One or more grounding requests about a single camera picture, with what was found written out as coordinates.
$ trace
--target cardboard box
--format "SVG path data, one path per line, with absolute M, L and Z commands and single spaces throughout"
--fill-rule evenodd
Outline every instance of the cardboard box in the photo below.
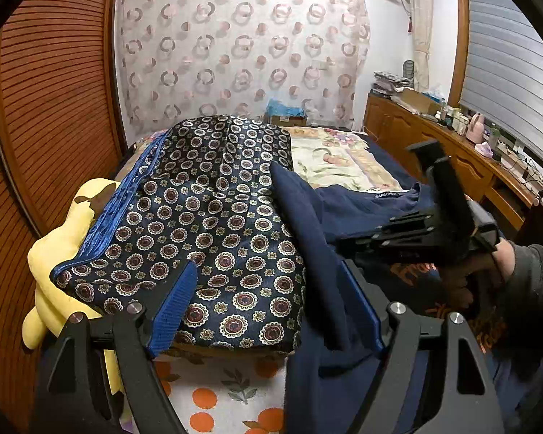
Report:
M 403 92 L 400 93 L 400 99 L 417 109 L 420 114 L 435 115 L 437 111 L 441 110 L 439 103 L 413 89 L 405 88 Z
M 273 125 L 279 125 L 280 127 L 305 127 L 306 125 L 305 117 L 294 115 L 273 115 L 270 121 Z

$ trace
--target orange polka dot sheet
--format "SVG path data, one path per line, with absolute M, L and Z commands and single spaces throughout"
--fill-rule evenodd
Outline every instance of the orange polka dot sheet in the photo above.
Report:
M 286 359 L 177 354 L 159 356 L 155 370 L 189 434 L 283 433 Z M 121 426 L 139 434 L 128 402 Z

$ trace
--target louvered wooden door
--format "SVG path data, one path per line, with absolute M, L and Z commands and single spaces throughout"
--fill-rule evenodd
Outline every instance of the louvered wooden door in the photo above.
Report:
M 111 91 L 114 0 L 24 0 L 0 32 L 0 408 L 24 431 L 36 355 L 33 241 L 59 226 L 81 184 L 121 157 Z

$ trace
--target wall hanging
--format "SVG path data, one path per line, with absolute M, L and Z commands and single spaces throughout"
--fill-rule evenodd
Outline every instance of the wall hanging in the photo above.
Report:
M 364 0 L 119 0 L 117 26 L 137 135 L 270 98 L 347 125 L 370 39 Z

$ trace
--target human hand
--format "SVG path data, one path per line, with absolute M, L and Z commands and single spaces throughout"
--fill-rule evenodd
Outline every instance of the human hand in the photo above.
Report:
M 473 255 L 461 263 L 439 267 L 438 273 L 446 290 L 448 304 L 454 309 L 467 309 L 473 302 L 473 295 L 467 289 L 467 276 L 474 272 L 485 273 L 484 278 L 499 288 L 513 275 L 515 270 L 515 251 L 513 246 L 501 238 L 492 253 Z

